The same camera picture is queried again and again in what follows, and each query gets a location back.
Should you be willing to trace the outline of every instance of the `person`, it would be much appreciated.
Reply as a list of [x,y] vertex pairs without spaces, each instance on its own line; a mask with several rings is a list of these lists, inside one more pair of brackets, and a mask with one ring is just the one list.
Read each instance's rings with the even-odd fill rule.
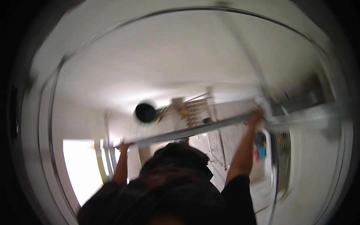
[[127,184],[129,146],[122,143],[111,182],[79,210],[79,224],[256,224],[249,175],[261,120],[258,111],[248,121],[221,193],[210,182],[209,158],[184,143],[156,151],[139,177]]

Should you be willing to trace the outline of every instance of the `black round object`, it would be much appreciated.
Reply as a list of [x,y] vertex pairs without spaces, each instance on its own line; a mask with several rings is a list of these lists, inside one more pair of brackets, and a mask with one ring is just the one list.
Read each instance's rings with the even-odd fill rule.
[[147,103],[141,103],[136,106],[135,115],[141,122],[150,123],[154,121],[155,114],[155,108]]

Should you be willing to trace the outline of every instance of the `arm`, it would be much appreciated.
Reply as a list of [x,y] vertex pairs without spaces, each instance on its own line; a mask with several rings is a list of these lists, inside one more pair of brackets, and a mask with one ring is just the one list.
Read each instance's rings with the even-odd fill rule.
[[249,120],[248,129],[243,136],[236,153],[234,155],[233,161],[230,164],[230,169],[226,177],[225,186],[235,177],[239,175],[250,175],[252,168],[252,155],[253,155],[253,143],[255,136],[256,125],[262,119],[262,112],[259,111],[254,114]]
[[112,181],[120,186],[126,186],[127,185],[127,149],[129,148],[129,145],[121,143],[121,145],[117,146],[116,148],[120,150],[120,158],[117,163]]

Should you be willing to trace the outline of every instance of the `white ceiling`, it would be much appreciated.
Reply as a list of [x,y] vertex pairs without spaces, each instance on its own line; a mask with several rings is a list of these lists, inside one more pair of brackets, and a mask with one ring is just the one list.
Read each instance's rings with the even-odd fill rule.
[[257,95],[257,77],[219,13],[245,35],[272,95],[293,88],[318,64],[310,43],[271,22],[228,12],[178,12],[135,22],[89,46],[64,66],[57,95],[122,112],[144,99],[161,107],[174,97],[191,98],[207,86],[217,102]]

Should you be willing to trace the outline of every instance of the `hand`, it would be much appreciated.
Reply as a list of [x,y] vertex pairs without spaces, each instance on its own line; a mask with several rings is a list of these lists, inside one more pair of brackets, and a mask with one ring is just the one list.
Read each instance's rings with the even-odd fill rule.
[[116,148],[120,150],[119,152],[127,152],[129,145],[121,142],[121,145],[117,146]]
[[255,111],[254,115],[249,119],[248,124],[251,126],[256,126],[262,120],[262,110]]

